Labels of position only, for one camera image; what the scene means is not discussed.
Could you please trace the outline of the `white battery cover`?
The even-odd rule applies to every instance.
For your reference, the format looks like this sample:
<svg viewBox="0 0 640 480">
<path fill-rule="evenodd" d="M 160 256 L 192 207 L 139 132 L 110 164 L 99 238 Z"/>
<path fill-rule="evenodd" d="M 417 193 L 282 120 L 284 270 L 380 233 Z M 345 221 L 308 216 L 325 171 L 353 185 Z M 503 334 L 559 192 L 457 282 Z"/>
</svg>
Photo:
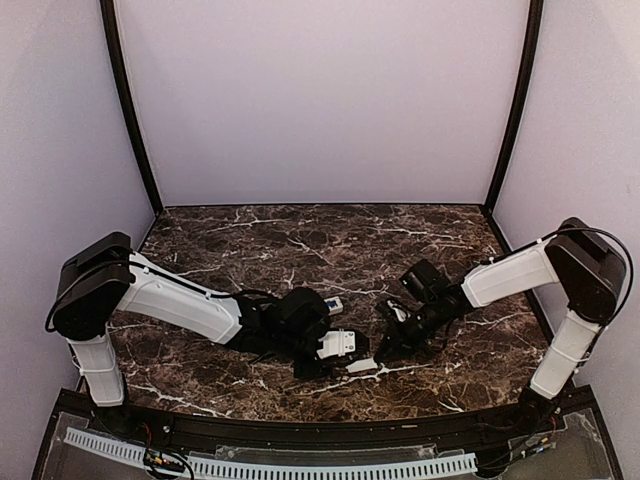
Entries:
<svg viewBox="0 0 640 480">
<path fill-rule="evenodd" d="M 359 373 L 368 370 L 377 370 L 379 364 L 372 358 L 366 358 L 354 361 L 346 366 L 348 373 Z"/>
</svg>

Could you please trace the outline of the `white remote control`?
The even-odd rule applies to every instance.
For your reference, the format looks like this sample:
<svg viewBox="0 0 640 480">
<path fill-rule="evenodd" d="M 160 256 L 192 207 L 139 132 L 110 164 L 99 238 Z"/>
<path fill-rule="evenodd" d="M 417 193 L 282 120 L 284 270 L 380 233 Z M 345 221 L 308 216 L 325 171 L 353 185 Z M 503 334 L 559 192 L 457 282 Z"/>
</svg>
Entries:
<svg viewBox="0 0 640 480">
<path fill-rule="evenodd" d="M 338 296 L 326 298 L 324 302 L 329 309 L 330 316 L 341 314 L 344 311 L 343 302 Z"/>
</svg>

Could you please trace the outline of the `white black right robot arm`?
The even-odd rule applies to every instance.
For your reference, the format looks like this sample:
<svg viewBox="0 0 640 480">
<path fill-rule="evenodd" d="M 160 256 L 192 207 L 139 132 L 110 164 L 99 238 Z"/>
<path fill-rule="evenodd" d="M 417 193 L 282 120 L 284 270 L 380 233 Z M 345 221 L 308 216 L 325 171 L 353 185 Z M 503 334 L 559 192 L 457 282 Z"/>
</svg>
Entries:
<svg viewBox="0 0 640 480">
<path fill-rule="evenodd" d="M 527 245 L 479 263 L 458 280 L 421 259 L 399 279 L 418 307 L 411 309 L 392 297 L 377 306 L 387 328 L 374 359 L 388 363 L 414 356 L 456 319 L 512 297 L 531 301 L 537 289 L 557 285 L 567 300 L 563 319 L 529 380 L 526 389 L 533 395 L 510 413 L 511 426 L 530 434 L 549 416 L 546 400 L 561 393 L 621 313 L 634 276 L 627 246 L 577 217 Z"/>
</svg>

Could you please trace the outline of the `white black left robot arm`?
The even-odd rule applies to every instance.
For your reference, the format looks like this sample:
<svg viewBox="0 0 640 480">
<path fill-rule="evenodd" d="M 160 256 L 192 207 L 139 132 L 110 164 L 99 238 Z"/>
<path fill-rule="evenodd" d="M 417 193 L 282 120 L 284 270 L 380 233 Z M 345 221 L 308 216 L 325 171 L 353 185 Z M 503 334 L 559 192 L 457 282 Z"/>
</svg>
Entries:
<svg viewBox="0 0 640 480">
<path fill-rule="evenodd" d="M 294 363 L 298 378 L 328 373 L 356 351 L 352 331 L 331 329 L 332 309 L 314 290 L 283 297 L 245 289 L 224 293 L 173 274 L 113 232 L 62 266 L 57 297 L 45 320 L 49 333 L 70 345 L 101 417 L 120 436 L 141 427 L 140 412 L 126 401 L 107 322 L 116 311 L 177 326 L 228 349 L 276 354 Z"/>
</svg>

